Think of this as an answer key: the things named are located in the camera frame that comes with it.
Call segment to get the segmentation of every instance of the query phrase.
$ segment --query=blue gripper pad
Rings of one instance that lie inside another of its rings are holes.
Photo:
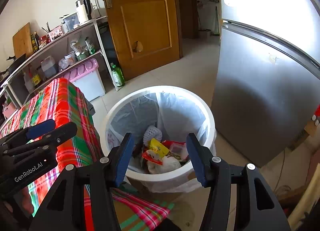
[[[117,155],[118,161],[116,164],[116,176],[114,183],[116,187],[123,182],[125,173],[128,168],[128,164],[132,155],[132,151],[134,148],[134,140],[133,136],[130,133],[126,133],[119,148],[120,154]]]
[[[28,132],[26,132],[26,136],[28,139],[34,140],[40,136],[43,136],[47,132],[54,130],[55,127],[56,122],[53,119],[49,119],[35,126],[31,126],[28,129]]]
[[[210,160],[213,157],[211,151],[200,145],[194,133],[188,134],[186,144],[197,180],[203,187],[209,187],[212,180],[208,179],[210,177],[206,172],[210,171]]]

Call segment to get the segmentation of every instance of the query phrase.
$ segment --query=yellow snack wrapper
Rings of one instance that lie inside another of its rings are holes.
[[[152,138],[150,141],[149,149],[157,153],[160,158],[163,158],[170,152],[170,150],[167,147],[165,147],[162,143],[160,143],[158,140],[154,138]]]

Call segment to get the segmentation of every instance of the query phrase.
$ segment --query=wooden cutting board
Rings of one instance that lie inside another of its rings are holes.
[[[17,58],[23,54],[26,54],[26,58],[29,58],[34,53],[30,35],[30,23],[27,23],[12,37],[13,50]]]

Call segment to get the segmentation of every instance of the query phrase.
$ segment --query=dish soap bottle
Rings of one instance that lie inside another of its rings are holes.
[[[123,87],[124,86],[124,77],[123,77],[121,69],[113,63],[111,63],[110,66],[111,66],[113,78],[115,79],[117,87]]]

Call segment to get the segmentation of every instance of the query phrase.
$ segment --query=silver refrigerator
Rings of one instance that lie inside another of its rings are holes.
[[[221,0],[211,110],[217,131],[259,167],[299,135],[320,104],[315,0]]]

